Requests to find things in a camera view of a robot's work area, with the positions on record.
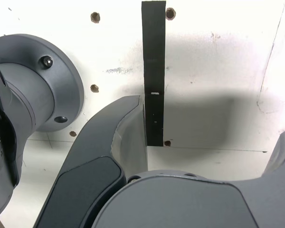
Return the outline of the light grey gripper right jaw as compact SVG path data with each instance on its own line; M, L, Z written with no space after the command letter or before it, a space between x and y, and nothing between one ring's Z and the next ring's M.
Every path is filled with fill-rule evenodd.
M104 205L95 228L285 228L285 131L263 175L215 181L155 175L126 185Z

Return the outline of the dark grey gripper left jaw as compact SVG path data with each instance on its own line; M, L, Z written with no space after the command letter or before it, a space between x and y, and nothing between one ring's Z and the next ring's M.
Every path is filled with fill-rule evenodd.
M90 228L129 177L148 170L143 102L122 97L95 114L74 141L37 228Z

